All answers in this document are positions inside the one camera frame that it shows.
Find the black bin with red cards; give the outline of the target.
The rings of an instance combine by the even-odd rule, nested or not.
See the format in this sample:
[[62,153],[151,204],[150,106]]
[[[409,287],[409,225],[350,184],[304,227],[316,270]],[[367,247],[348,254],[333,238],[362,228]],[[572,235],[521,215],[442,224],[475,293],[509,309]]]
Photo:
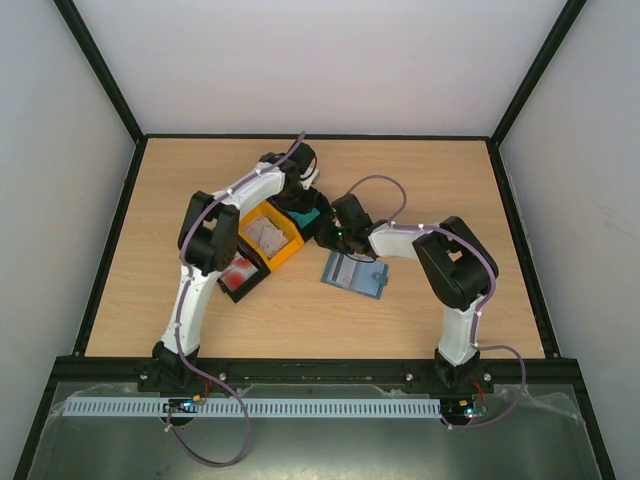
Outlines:
[[217,283],[237,304],[270,274],[271,271],[258,252],[240,239],[232,262],[222,272]]

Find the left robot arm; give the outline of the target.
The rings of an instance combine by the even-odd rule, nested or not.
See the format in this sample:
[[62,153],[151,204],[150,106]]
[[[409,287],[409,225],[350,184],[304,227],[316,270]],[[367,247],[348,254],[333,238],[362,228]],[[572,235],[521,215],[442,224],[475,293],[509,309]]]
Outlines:
[[241,220],[270,199],[287,211],[312,211],[319,198],[312,187],[316,165],[315,151],[298,139],[284,153],[263,155],[230,186],[191,197],[178,238],[179,290],[167,329],[152,350],[160,379],[182,387],[194,376],[209,298],[237,253]]

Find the teal card holder wallet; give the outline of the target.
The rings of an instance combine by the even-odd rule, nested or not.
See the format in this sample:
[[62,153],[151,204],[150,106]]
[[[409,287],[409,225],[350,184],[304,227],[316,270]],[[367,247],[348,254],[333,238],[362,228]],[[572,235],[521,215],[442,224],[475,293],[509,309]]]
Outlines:
[[389,266],[383,262],[373,261],[371,263],[359,262],[353,275],[353,280],[349,288],[342,288],[332,283],[328,276],[331,272],[333,263],[339,253],[332,251],[325,265],[321,282],[344,291],[356,293],[375,300],[379,300],[383,294],[384,288],[388,284]]

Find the black bin with teal cards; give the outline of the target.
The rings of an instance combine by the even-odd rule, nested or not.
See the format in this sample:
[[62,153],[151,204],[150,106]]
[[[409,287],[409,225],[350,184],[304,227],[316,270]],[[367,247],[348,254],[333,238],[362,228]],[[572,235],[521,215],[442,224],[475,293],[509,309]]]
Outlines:
[[308,243],[332,217],[327,197],[315,187],[297,194],[278,194],[268,200],[272,220],[289,240]]

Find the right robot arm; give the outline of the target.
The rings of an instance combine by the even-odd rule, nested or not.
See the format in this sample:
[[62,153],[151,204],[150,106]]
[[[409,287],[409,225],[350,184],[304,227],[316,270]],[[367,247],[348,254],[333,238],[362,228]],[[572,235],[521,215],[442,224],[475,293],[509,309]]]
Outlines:
[[316,241],[342,254],[417,260],[443,304],[442,334],[434,356],[437,382],[455,392],[470,381],[480,359],[481,310],[495,292],[499,268],[462,218],[419,225],[374,222],[349,193],[331,204]]

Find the white floral VIP card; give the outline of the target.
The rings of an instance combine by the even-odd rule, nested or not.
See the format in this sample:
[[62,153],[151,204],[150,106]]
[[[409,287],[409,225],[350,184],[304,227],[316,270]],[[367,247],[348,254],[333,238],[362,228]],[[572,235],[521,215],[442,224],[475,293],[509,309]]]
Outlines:
[[344,254],[338,254],[328,279],[342,288],[349,288],[351,286],[353,275],[355,273],[358,263]]

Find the yellow bin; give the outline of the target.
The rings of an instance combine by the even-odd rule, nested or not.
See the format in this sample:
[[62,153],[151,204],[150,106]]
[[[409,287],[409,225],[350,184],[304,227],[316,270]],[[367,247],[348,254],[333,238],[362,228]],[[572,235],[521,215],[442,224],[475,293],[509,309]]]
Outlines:
[[270,272],[279,269],[305,244],[296,223],[268,201],[244,216],[239,234]]

